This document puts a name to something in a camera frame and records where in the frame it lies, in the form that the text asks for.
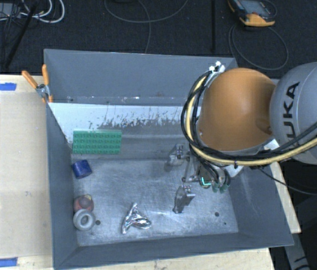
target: black cable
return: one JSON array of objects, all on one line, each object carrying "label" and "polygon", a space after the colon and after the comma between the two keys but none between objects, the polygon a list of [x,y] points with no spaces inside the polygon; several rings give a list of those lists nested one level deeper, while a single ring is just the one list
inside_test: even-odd
[{"label": "black cable", "polygon": [[11,51],[10,51],[10,53],[7,56],[7,60],[4,63],[3,68],[4,68],[5,71],[8,70],[8,67],[10,66],[10,63],[11,63],[11,61],[12,61],[12,59],[13,59],[13,57],[14,57],[14,55],[15,55],[15,53],[16,53],[19,45],[20,45],[20,42],[21,42],[21,40],[22,40],[22,38],[23,38],[23,36],[24,36],[24,34],[26,32],[26,29],[29,26],[29,23],[30,23],[30,21],[31,21],[31,19],[33,17],[33,14],[36,11],[36,8],[39,5],[40,1],[41,0],[35,0],[35,2],[33,3],[32,7],[30,9],[30,12],[28,14],[28,17],[26,18],[26,22],[25,22],[24,26],[21,28],[20,35],[15,40],[14,45],[12,46]]},{"label": "black cable", "polygon": [[275,14],[271,14],[272,17],[276,17],[277,16],[277,7],[274,3],[272,3],[271,1],[269,0],[261,0],[261,1],[265,1],[265,2],[268,2],[270,3],[270,5],[272,6],[272,8],[275,10]]},{"label": "black cable", "polygon": [[269,30],[271,30],[278,38],[279,40],[282,42],[282,44],[284,45],[285,47],[285,51],[286,51],[286,59],[284,61],[284,63],[281,64],[281,66],[278,66],[278,67],[273,67],[273,68],[268,68],[268,67],[263,67],[261,65],[258,65],[258,64],[255,64],[253,63],[252,61],[250,61],[248,58],[246,58],[242,52],[238,49],[236,43],[235,43],[235,40],[234,40],[234,30],[236,29],[236,26],[237,24],[234,24],[231,26],[230,30],[229,30],[229,33],[228,33],[228,42],[229,42],[229,47],[230,47],[230,51],[231,51],[231,54],[234,56],[233,54],[233,49],[236,50],[236,52],[241,56],[241,58],[243,58],[246,62],[250,63],[251,65],[257,67],[257,68],[261,68],[261,69],[264,69],[264,70],[279,70],[283,67],[285,67],[285,65],[287,64],[288,62],[288,48],[287,48],[287,45],[285,43],[285,41],[283,40],[283,38],[271,27],[266,27],[268,28]]},{"label": "black cable", "polygon": [[1,47],[1,61],[2,61],[1,62],[1,72],[3,70],[2,65],[3,65],[3,63],[5,61],[5,57],[6,57],[6,47],[5,47],[6,33],[5,33],[5,30],[6,30],[7,22],[8,22],[8,20],[6,20],[5,25],[2,28],[2,33],[1,33],[1,45],[2,45],[2,47]]},{"label": "black cable", "polygon": [[173,16],[175,16],[176,14],[178,14],[187,4],[188,0],[186,0],[183,5],[180,7],[180,9],[178,9],[176,12],[174,12],[173,14],[169,15],[169,16],[166,16],[166,17],[163,17],[163,18],[160,18],[160,19],[153,19],[153,20],[128,20],[128,19],[125,19],[125,18],[122,18],[118,15],[115,15],[113,12],[110,11],[110,9],[108,9],[107,7],[107,0],[104,0],[103,1],[103,4],[105,5],[105,8],[107,10],[108,13],[110,13],[113,17],[117,18],[117,19],[120,19],[122,21],[125,21],[125,22],[130,22],[130,23],[153,23],[153,22],[159,22],[159,21],[164,21],[166,19],[169,19]]},{"label": "black cable", "polygon": [[301,186],[301,187],[303,187],[303,188],[306,188],[306,189],[317,190],[317,187],[311,187],[311,186],[308,186],[308,185],[304,185],[304,184],[302,184],[302,183],[296,181],[295,179],[292,179],[291,177],[289,178],[289,181],[290,181],[290,182],[292,181],[294,184],[297,184],[297,185],[299,185],[299,186]]},{"label": "black cable", "polygon": [[258,169],[259,171],[261,171],[262,173],[264,173],[267,177],[271,178],[272,180],[275,180],[276,182],[278,182],[278,183],[280,183],[280,184],[286,186],[287,188],[290,188],[290,189],[292,189],[292,190],[294,190],[294,191],[296,191],[296,192],[299,192],[299,193],[302,193],[302,194],[306,194],[306,195],[311,195],[311,196],[316,196],[316,195],[317,195],[317,193],[306,192],[306,191],[303,191],[303,190],[294,188],[294,187],[292,187],[292,186],[290,186],[290,185],[287,185],[286,183],[284,183],[284,182],[282,182],[282,181],[280,181],[280,180],[278,180],[278,179],[272,177],[269,173],[267,173],[266,171],[264,171],[264,170],[261,169],[260,167],[258,167],[257,169]]},{"label": "black cable", "polygon": [[281,152],[283,149],[295,144],[296,142],[298,142],[299,140],[303,139],[304,137],[306,137],[307,135],[311,134],[315,129],[317,128],[317,121],[311,125],[310,127],[308,127],[305,131],[303,131],[302,133],[300,133],[299,135],[297,135],[294,139],[288,141],[287,143],[281,145],[280,147],[271,150],[271,153],[277,153],[277,152]]},{"label": "black cable", "polygon": [[[185,138],[190,143],[190,145],[194,146],[197,149],[200,149],[202,152],[204,152],[205,154],[210,155],[210,156],[215,156],[215,157],[221,158],[221,159],[242,160],[242,161],[252,161],[252,160],[257,160],[257,159],[273,158],[273,157],[276,157],[278,155],[285,154],[289,151],[292,151],[292,149],[286,149],[286,150],[280,149],[279,151],[272,151],[272,152],[270,150],[263,150],[263,151],[260,151],[256,154],[254,154],[254,155],[241,156],[241,155],[225,154],[225,153],[218,151],[218,150],[215,150],[213,148],[203,146],[201,144],[201,140],[198,138],[197,133],[196,133],[196,121],[197,121],[196,114],[197,114],[198,102],[199,102],[200,96],[206,87],[206,82],[207,82],[207,79],[208,79],[210,73],[211,73],[211,71],[204,73],[195,81],[195,83],[193,84],[193,86],[189,92],[189,96],[186,100],[186,103],[184,104],[183,109],[182,109],[181,129],[182,129],[182,132],[183,132]],[[200,87],[197,88],[195,91],[193,91],[193,89],[195,89],[197,87],[198,82],[201,81],[205,76],[206,76],[206,78],[201,83]],[[188,136],[186,128],[185,128],[185,115],[190,115],[190,113],[187,113],[187,107],[188,107],[188,103],[193,98],[195,98],[196,100],[194,101],[192,115],[190,118],[190,128],[191,128],[191,132],[192,132],[192,139],[191,139]],[[312,125],[309,129],[304,131],[302,134],[298,135],[298,139],[301,139],[301,138],[305,137],[306,135],[310,134],[315,128],[317,128],[317,122],[314,125]]]},{"label": "black cable", "polygon": [[[196,157],[196,159],[205,167],[205,169],[207,171],[209,171],[209,173],[212,175],[212,172],[214,173],[214,180],[216,183],[219,183],[219,174],[217,172],[217,170],[214,168],[214,164],[213,163],[209,163],[207,160],[205,160],[204,158],[200,157],[191,147],[191,145],[189,145],[189,149],[190,149],[190,152],[193,154],[193,156]],[[230,183],[231,183],[231,177],[230,175],[224,171],[225,173],[225,181],[223,184],[226,184],[227,186],[230,186]]]},{"label": "black cable", "polygon": [[6,23],[5,23],[5,27],[4,27],[4,29],[3,29],[3,43],[2,43],[2,61],[5,61],[6,60],[6,49],[5,49],[5,45],[6,45],[6,40],[7,40],[7,37],[8,37],[8,35],[9,35],[9,33],[10,33],[10,26],[11,26],[11,21],[13,20],[13,16],[14,16],[14,5],[15,5],[15,3],[12,3],[12,7],[11,7],[11,13],[10,13],[10,16],[9,16],[9,18],[8,18],[8,20],[6,21]]}]

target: black carpet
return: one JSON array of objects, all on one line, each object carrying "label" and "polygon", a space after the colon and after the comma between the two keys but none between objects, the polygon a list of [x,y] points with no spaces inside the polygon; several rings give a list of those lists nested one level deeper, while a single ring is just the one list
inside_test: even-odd
[{"label": "black carpet", "polygon": [[[33,1],[25,0],[28,5]],[[32,75],[41,75],[43,50],[51,48],[234,56],[240,67],[256,69],[270,78],[280,79],[296,66],[317,61],[317,0],[269,1],[277,9],[274,26],[271,29],[248,30],[238,22],[227,0],[137,0],[125,3],[63,0],[64,19],[56,24],[32,19],[16,52],[12,52],[13,45],[20,35],[25,17],[0,21],[0,73],[20,74],[22,70],[28,70]],[[55,17],[58,18],[62,10],[58,1],[54,4]],[[47,7],[47,0],[41,0],[38,9],[45,10]],[[7,59],[13,53],[15,55],[8,65]],[[297,174],[304,173],[302,165],[300,168],[289,164],[282,166],[285,178],[292,179],[291,185],[297,188],[304,185],[305,189],[311,187],[317,191],[317,167],[310,168],[314,169],[314,174],[311,173],[308,179],[304,174]],[[290,194],[294,205],[307,198],[291,190]],[[302,244],[309,262],[317,266],[317,224],[305,231],[310,233],[311,238],[303,238]],[[279,253],[281,250],[271,250],[275,265],[277,269],[288,269],[284,268],[288,267],[288,263],[283,261],[284,255]]]}]

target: roll of tape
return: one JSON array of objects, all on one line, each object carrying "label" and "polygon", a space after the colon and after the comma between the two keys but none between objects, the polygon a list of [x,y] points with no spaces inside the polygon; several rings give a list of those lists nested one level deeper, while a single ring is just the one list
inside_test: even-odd
[{"label": "roll of tape", "polygon": [[95,225],[95,215],[86,209],[80,209],[74,215],[74,225],[80,231],[88,231]]}]

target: wooden table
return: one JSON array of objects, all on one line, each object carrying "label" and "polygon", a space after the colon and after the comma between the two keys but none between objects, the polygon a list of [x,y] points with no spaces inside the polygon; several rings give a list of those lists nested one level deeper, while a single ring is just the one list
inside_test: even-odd
[{"label": "wooden table", "polygon": [[[36,76],[34,79],[39,83],[43,83],[42,76]],[[27,81],[21,75],[0,75],[0,83],[11,82],[16,83],[17,87],[15,91],[2,91],[0,92],[0,105],[2,100],[4,100],[4,95],[11,95],[10,99],[15,99],[15,97],[20,97],[23,93],[35,93],[35,90],[31,88],[31,86],[27,83]],[[39,96],[30,96],[35,97],[34,103],[36,103],[35,107],[41,107],[44,109],[44,104],[41,102]],[[25,103],[16,104],[10,111],[14,111],[11,113],[15,113],[20,115],[22,113],[22,109],[20,107],[25,107]],[[25,125],[30,121],[29,117],[23,117],[22,121],[19,125],[7,125],[5,127],[7,129],[9,127],[13,127],[14,132],[19,133],[21,139],[25,138],[25,133],[20,133],[20,127]],[[29,156],[32,155],[33,158],[35,155],[38,155],[36,152],[29,153]],[[273,173],[276,178],[283,179],[282,172],[280,170],[279,164],[272,164],[271,166]],[[289,193],[286,187],[277,183],[278,192],[284,206],[284,210],[286,213],[286,217],[288,219],[288,223],[292,233],[299,233],[301,231],[300,225],[297,221],[296,213],[294,211]],[[31,233],[26,233],[21,237],[17,236],[17,239],[21,239],[23,244],[34,245],[33,249],[35,251],[30,253],[26,253],[25,255],[20,255],[20,251],[17,250],[17,254],[15,256],[19,257],[18,265],[15,267],[11,267],[11,269],[50,269],[52,268],[52,252],[51,252],[51,242],[50,241],[39,241],[35,239],[35,241],[30,238],[35,235],[36,228],[31,227]],[[0,245],[1,249],[8,249],[12,245],[12,240],[3,239],[0,235]],[[15,253],[15,247],[11,247],[13,253]],[[269,253],[269,249],[258,249],[258,250],[245,250],[245,251],[235,251],[229,253],[219,253],[219,254],[210,254],[210,255],[200,255],[193,257],[185,257],[185,258],[176,258],[176,259],[167,259],[167,260],[159,260],[159,261],[151,261],[151,262],[140,262],[140,263],[130,263],[124,265],[112,265],[105,267],[97,267],[93,269],[99,270],[116,270],[116,269],[229,269],[229,270],[243,270],[243,269],[274,269],[273,262],[271,260],[271,256]]]}]

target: cable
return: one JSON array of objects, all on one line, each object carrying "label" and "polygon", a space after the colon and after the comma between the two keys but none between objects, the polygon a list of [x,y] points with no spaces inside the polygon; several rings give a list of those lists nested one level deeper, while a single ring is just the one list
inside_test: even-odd
[{"label": "cable", "polygon": [[0,11],[0,14],[6,15],[6,17],[0,19],[0,21],[6,21],[6,24],[3,27],[2,34],[1,34],[2,35],[1,36],[2,45],[0,46],[0,49],[1,49],[0,65],[2,65],[3,61],[4,61],[4,56],[5,56],[5,49],[4,48],[8,44],[8,43],[6,43],[6,40],[8,39],[8,35],[10,32],[11,22],[15,21],[15,18],[17,18],[17,15],[19,13],[17,11],[17,9],[18,8],[17,8],[17,5],[15,3],[15,0],[13,0],[10,14],[6,14],[3,11]]},{"label": "cable", "polygon": [[[41,13],[34,14],[33,18],[35,18],[35,19],[37,19],[37,20],[39,20],[41,22],[49,23],[49,24],[54,24],[54,23],[58,23],[58,22],[62,21],[62,19],[64,19],[64,17],[65,17],[65,5],[64,5],[64,2],[62,0],[58,0],[59,3],[60,3],[60,6],[61,6],[61,16],[58,19],[55,19],[55,20],[42,19],[42,17],[45,17],[45,16],[49,15],[51,13],[52,9],[53,9],[52,0],[48,0],[48,1],[49,1],[49,9],[46,12],[44,12],[43,14],[41,14]],[[30,8],[25,3],[25,0],[21,0],[21,2],[24,5],[25,9],[29,12]],[[28,13],[24,13],[24,12],[21,12],[21,14],[25,15],[25,16],[28,15]]]},{"label": "cable", "polygon": [[[258,154],[255,154],[255,155],[233,156],[233,155],[228,155],[228,154],[225,154],[223,152],[211,149],[211,148],[206,147],[203,144],[201,144],[201,141],[197,137],[197,133],[196,133],[196,112],[197,112],[197,108],[198,108],[198,100],[200,99],[200,95],[202,94],[203,89],[206,88],[206,80],[208,79],[208,75],[210,73],[211,72],[208,71],[208,72],[204,73],[204,75],[201,75],[196,80],[196,82],[194,83],[194,85],[192,86],[192,88],[189,92],[189,95],[188,95],[189,97],[188,97],[188,99],[187,99],[187,101],[184,104],[183,109],[182,109],[181,128],[182,128],[182,132],[184,133],[186,139],[190,142],[190,145],[195,146],[198,149],[203,150],[203,152],[205,152],[205,153],[209,153],[210,155],[214,155],[214,156],[217,156],[220,158],[228,158],[228,159],[233,159],[233,160],[246,160],[246,161],[252,160],[252,159],[257,160],[258,158],[272,158],[274,156],[277,156],[278,154],[283,154],[283,153],[286,153],[286,152],[291,150],[291,149],[289,149],[289,150],[285,150],[285,151],[280,151],[279,153],[270,153],[269,150],[264,150],[264,151],[260,151]],[[195,89],[195,87],[197,87],[200,79],[204,79],[202,86],[197,88],[194,91],[194,89]],[[185,121],[185,114],[187,112],[188,102],[193,98],[196,99],[196,102],[195,102],[195,105],[193,107],[194,110],[192,111],[192,115],[191,115],[191,130],[192,130],[193,139],[190,139],[190,137],[187,135],[184,121]]]},{"label": "cable", "polygon": [[[234,157],[234,156],[231,156],[233,159],[223,159],[222,157],[220,157],[220,158],[214,157],[214,156],[208,155],[206,152],[203,152],[202,147],[197,143],[197,140],[195,142],[195,139],[192,136],[192,132],[191,132],[191,125],[192,125],[191,122],[192,121],[190,119],[190,113],[192,110],[195,96],[198,95],[200,87],[205,86],[205,81],[207,78],[208,78],[208,75],[201,76],[200,79],[195,82],[194,87],[193,87],[193,93],[189,94],[189,98],[183,107],[183,111],[182,111],[182,115],[181,115],[181,122],[182,122],[182,128],[184,130],[184,134],[185,134],[187,140],[189,141],[189,143],[192,145],[192,149],[200,157],[202,157],[205,160],[208,160],[212,163],[219,163],[219,164],[225,164],[225,165],[228,164],[228,165],[235,165],[235,166],[239,166],[239,165],[259,166],[259,165],[268,165],[268,164],[271,164],[273,162],[278,162],[278,161],[282,161],[282,160],[291,158],[291,157],[296,156],[302,152],[305,152],[308,149],[317,145],[317,137],[316,137],[316,138],[311,139],[310,141],[307,141],[306,143],[304,143],[303,145],[301,145],[299,147],[296,147],[296,148],[291,149],[289,151],[286,151],[282,154],[274,155],[274,156],[266,158],[266,159],[257,159],[257,155],[252,155],[252,156],[250,156],[250,158],[253,158],[253,160],[252,159],[251,160],[238,160],[238,159],[236,159],[237,157]],[[214,149],[211,149],[208,147],[206,148],[206,151],[211,153],[211,154],[219,152],[219,151],[215,151]]]},{"label": "cable", "polygon": [[[148,11],[147,11],[145,5],[140,0],[138,2],[141,4],[143,9],[145,10],[148,20],[150,20],[150,15],[148,14]],[[150,39],[151,39],[151,22],[148,23],[148,38],[147,38],[145,53],[147,53],[148,45],[150,44]]]},{"label": "cable", "polygon": [[263,66],[260,66],[258,64],[255,64],[253,63],[252,61],[250,61],[249,59],[247,59],[241,52],[240,50],[238,49],[236,43],[235,43],[235,40],[234,40],[234,30],[236,29],[236,26],[237,24],[234,24],[231,26],[230,30],[229,30],[229,34],[228,34],[228,42],[229,42],[229,47],[230,47],[230,51],[231,51],[231,54],[233,55],[233,49],[235,49],[237,51],[237,53],[241,56],[241,58],[243,58],[246,62],[250,63],[251,65],[257,67],[257,68],[261,68],[261,69],[264,69],[264,70],[279,70],[283,67],[285,67],[285,65],[287,64],[288,62],[288,48],[287,48],[287,45],[285,43],[285,41],[283,40],[283,38],[274,30],[272,29],[271,27],[267,27],[269,30],[271,30],[278,38],[279,40],[282,42],[282,44],[284,45],[285,47],[285,51],[286,51],[286,59],[284,61],[284,63],[281,64],[281,66],[278,66],[278,67],[274,67],[274,68],[268,68],[268,67],[263,67]]},{"label": "cable", "polygon": [[277,16],[277,8],[276,8],[276,5],[275,5],[274,3],[272,3],[271,1],[269,1],[269,0],[261,0],[261,1],[265,1],[265,2],[270,3],[270,5],[272,6],[272,8],[275,10],[275,14],[272,14],[272,17],[276,17],[276,16]]},{"label": "cable", "polygon": [[281,145],[280,147],[271,150],[271,153],[277,153],[282,151],[283,149],[295,144],[296,142],[298,142],[299,140],[301,140],[302,138],[306,137],[308,134],[312,133],[313,130],[315,130],[317,128],[317,121],[311,125],[310,127],[308,127],[305,131],[303,131],[300,135],[296,136],[294,139],[288,141],[287,143]]},{"label": "cable", "polygon": [[186,0],[183,5],[180,7],[180,9],[178,9],[176,12],[174,12],[173,14],[169,15],[169,16],[166,16],[166,17],[163,17],[163,18],[160,18],[160,19],[153,19],[153,20],[142,20],[142,21],[139,21],[139,20],[128,20],[128,19],[125,19],[125,18],[121,18],[120,16],[117,16],[115,15],[114,13],[112,13],[110,11],[110,9],[108,9],[107,7],[107,0],[104,0],[104,5],[105,5],[105,8],[107,10],[108,13],[110,13],[113,17],[117,18],[117,19],[120,19],[122,21],[125,21],[125,22],[130,22],[130,23],[153,23],[153,22],[159,22],[159,21],[164,21],[166,19],[169,19],[173,16],[175,16],[176,14],[178,14],[187,4],[188,0]]},{"label": "cable", "polygon": [[317,193],[306,192],[306,191],[294,188],[294,187],[292,187],[290,185],[287,185],[286,183],[284,183],[284,182],[272,177],[269,173],[267,173],[266,171],[264,171],[261,168],[258,168],[258,170],[261,171],[262,173],[264,173],[267,177],[271,178],[272,180],[275,180],[276,182],[278,182],[278,183],[280,183],[280,184],[286,186],[287,188],[290,188],[290,189],[292,189],[292,190],[294,190],[296,192],[299,192],[299,193],[302,193],[302,194],[306,194],[306,195],[311,195],[311,196],[316,196],[317,195]]},{"label": "cable", "polygon": [[297,184],[297,185],[299,185],[299,186],[301,186],[301,187],[303,187],[303,188],[306,188],[306,189],[317,190],[317,187],[311,187],[311,186],[308,186],[308,185],[304,185],[304,184],[302,184],[302,183],[296,181],[295,179],[292,179],[291,177],[289,178],[289,181],[290,181],[290,182],[293,182],[294,184]]}]

